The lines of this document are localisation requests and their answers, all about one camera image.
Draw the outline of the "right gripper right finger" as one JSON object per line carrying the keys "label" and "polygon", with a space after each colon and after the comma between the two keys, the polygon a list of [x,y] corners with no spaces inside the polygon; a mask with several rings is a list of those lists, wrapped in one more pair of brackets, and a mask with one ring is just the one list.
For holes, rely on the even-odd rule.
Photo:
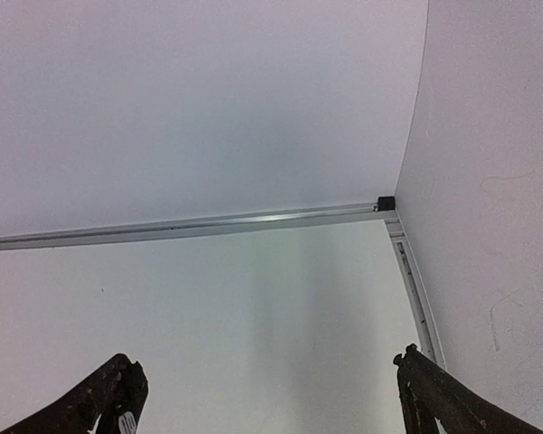
{"label": "right gripper right finger", "polygon": [[393,360],[407,433],[539,433],[541,430],[484,400],[418,351]]}

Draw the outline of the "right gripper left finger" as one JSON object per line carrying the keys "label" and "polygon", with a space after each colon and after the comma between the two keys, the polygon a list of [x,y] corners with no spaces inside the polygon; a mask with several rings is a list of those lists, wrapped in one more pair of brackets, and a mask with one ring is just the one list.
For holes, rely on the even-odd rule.
{"label": "right gripper left finger", "polygon": [[61,398],[2,432],[136,433],[147,397],[141,363],[115,354]]}

